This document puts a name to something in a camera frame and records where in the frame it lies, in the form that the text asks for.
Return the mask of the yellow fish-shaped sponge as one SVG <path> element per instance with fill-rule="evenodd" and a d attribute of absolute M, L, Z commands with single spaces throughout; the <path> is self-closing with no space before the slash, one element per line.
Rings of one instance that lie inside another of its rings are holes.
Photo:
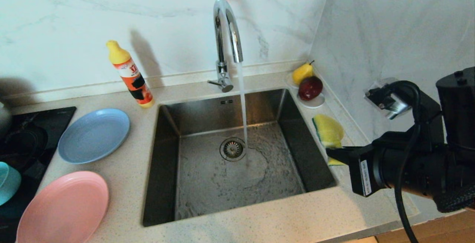
<path fill-rule="evenodd" d="M 345 136 L 341 124 L 330 116 L 317 114 L 312 118 L 319 141 L 324 148 L 336 149 L 342 147 Z"/>

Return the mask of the chrome faucet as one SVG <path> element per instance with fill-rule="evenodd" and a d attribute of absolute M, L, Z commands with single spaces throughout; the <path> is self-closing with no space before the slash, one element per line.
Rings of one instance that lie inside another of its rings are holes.
<path fill-rule="evenodd" d="M 235 63 L 243 62 L 242 43 L 239 27 L 233 10 L 227 0 L 216 0 L 213 6 L 213 23 L 215 30 L 217 61 L 215 62 L 217 81 L 207 81 L 216 85 L 223 93 L 232 91 L 233 84 L 228 71 L 228 62 L 224 53 L 223 29 L 228 29 L 232 56 Z"/>

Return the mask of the yellow orange dish soap bottle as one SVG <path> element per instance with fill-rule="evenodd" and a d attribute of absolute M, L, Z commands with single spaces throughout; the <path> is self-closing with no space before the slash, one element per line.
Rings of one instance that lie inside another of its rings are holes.
<path fill-rule="evenodd" d="M 109 61 L 120 75 L 131 96 L 139 106 L 151 107 L 154 103 L 153 95 L 131 54 L 115 40 L 109 40 L 106 47 L 109 50 Z"/>

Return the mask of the metal sink drain strainer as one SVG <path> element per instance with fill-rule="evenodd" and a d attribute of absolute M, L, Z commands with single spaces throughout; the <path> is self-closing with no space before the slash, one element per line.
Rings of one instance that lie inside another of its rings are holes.
<path fill-rule="evenodd" d="M 246 143 L 240 138 L 227 138 L 221 143 L 219 153 L 229 162 L 242 160 L 246 155 Z"/>

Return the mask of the stainless steel sink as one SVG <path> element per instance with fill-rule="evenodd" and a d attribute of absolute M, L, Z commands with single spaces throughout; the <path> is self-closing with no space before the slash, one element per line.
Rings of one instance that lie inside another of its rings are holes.
<path fill-rule="evenodd" d="M 214 214 L 336 186 L 287 89 L 245 94 L 248 148 L 224 160 L 227 138 L 244 141 L 239 95 L 161 105 L 142 225 Z"/>

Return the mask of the small white dish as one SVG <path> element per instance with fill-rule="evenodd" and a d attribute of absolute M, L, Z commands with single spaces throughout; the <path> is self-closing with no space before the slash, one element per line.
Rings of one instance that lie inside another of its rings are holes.
<path fill-rule="evenodd" d="M 325 103 L 325 95 L 323 93 L 309 101 L 303 100 L 299 95 L 297 95 L 297 99 L 303 107 L 310 109 L 319 108 Z"/>
<path fill-rule="evenodd" d="M 287 84 L 288 87 L 292 88 L 292 89 L 299 89 L 299 85 L 298 84 L 295 84 L 294 80 L 293 80 L 293 77 L 292 77 L 292 72 L 289 72 L 286 77 L 285 77 L 285 82 Z"/>

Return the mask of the wooden cabinet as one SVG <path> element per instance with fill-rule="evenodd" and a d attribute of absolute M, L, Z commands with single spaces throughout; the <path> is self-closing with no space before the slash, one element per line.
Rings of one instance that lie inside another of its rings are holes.
<path fill-rule="evenodd" d="M 412 226 L 419 243 L 475 243 L 475 211 L 462 211 Z"/>

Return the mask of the dark red apple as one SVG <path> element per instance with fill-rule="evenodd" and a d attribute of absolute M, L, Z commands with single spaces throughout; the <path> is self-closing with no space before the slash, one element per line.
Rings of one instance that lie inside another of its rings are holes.
<path fill-rule="evenodd" d="M 303 101 L 315 99 L 323 91 L 323 82 L 319 77 L 312 76 L 303 79 L 299 85 L 298 96 Z"/>

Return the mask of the yellow pear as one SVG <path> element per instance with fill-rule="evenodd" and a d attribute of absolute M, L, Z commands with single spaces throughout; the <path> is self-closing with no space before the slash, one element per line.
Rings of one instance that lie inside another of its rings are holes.
<path fill-rule="evenodd" d="M 292 72 L 292 82 L 295 85 L 299 85 L 304 79 L 313 76 L 313 66 L 314 60 L 307 62 Z"/>

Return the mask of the running water stream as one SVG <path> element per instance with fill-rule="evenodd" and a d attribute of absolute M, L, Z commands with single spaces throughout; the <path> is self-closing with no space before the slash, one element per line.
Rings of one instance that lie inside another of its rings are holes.
<path fill-rule="evenodd" d="M 242 120 L 243 120 L 243 134 L 246 148 L 248 148 L 248 125 L 246 114 L 246 101 L 245 101 L 245 87 L 244 87 L 244 75 L 242 62 L 236 64 L 237 76 L 239 80 L 240 101 L 242 108 Z"/>

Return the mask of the blue plastic plate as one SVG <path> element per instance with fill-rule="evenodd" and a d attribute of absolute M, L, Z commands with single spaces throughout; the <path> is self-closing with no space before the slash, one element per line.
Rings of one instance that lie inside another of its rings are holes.
<path fill-rule="evenodd" d="M 102 108 L 90 112 L 65 130 L 58 142 L 58 154 L 70 164 L 95 162 L 124 143 L 130 126 L 129 116 L 120 109 Z"/>

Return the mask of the pink plastic plate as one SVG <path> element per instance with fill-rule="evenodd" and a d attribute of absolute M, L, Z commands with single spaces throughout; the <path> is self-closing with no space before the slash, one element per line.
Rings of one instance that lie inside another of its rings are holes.
<path fill-rule="evenodd" d="M 17 228 L 17 243 L 86 243 L 108 209 L 105 179 L 91 171 L 52 181 L 29 203 Z"/>

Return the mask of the black induction cooktop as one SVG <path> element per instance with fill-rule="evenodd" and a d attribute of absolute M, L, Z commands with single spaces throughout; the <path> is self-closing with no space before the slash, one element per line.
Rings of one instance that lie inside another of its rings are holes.
<path fill-rule="evenodd" d="M 0 138 L 0 162 L 22 177 L 17 192 L 0 206 L 0 243 L 15 243 L 23 212 L 34 198 L 58 142 L 76 107 L 65 107 L 13 116 L 7 134 Z"/>

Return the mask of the teal ceramic bowl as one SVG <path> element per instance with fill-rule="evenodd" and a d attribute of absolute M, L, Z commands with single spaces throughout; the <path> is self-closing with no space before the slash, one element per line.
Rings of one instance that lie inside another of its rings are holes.
<path fill-rule="evenodd" d="M 7 203 L 17 193 L 22 176 L 17 169 L 0 162 L 0 206 Z"/>

